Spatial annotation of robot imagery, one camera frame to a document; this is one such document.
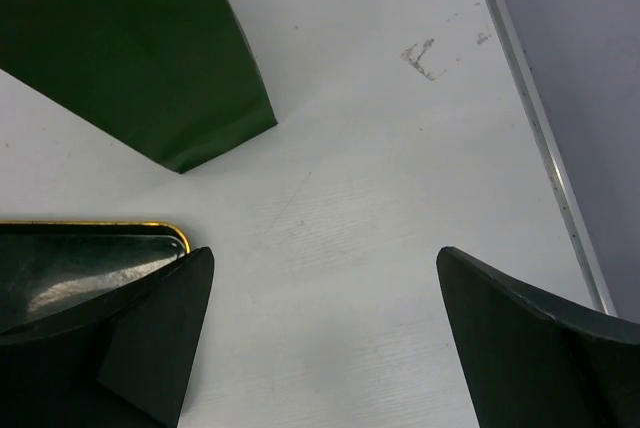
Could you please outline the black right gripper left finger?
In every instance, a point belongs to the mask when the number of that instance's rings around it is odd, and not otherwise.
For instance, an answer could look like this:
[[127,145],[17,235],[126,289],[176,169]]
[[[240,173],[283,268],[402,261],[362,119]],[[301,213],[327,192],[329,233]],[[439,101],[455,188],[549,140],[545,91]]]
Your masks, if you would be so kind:
[[199,248],[1,334],[4,427],[175,427],[215,261]]

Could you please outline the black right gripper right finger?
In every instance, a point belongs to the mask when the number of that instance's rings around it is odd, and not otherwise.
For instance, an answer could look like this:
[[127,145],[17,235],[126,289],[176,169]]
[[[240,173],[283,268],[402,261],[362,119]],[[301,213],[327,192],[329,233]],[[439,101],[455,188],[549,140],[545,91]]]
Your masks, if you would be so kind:
[[639,326],[510,277],[455,247],[437,274],[482,427],[636,427]]

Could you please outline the green paper bag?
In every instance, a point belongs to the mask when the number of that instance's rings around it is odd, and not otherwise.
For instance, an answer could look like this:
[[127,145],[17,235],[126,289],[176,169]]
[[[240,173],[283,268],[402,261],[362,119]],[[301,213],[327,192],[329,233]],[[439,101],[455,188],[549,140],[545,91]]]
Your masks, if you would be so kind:
[[1,0],[1,67],[176,173],[277,123],[228,0]]

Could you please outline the dark green tray gold rim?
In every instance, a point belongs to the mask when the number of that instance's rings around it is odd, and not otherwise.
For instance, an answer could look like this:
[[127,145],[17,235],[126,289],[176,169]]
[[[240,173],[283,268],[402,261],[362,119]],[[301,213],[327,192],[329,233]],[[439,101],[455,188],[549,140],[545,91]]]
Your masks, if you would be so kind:
[[1,333],[126,285],[187,255],[164,222],[1,222]]

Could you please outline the aluminium table edge rail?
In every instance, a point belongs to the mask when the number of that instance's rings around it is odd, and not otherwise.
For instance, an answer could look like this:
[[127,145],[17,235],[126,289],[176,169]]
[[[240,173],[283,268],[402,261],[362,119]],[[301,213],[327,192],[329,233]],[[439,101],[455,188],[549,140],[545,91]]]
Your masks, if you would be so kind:
[[531,66],[516,32],[506,0],[485,0],[514,83],[538,146],[554,197],[571,240],[582,276],[596,310],[616,317],[594,246],[569,180],[560,150],[534,81]]

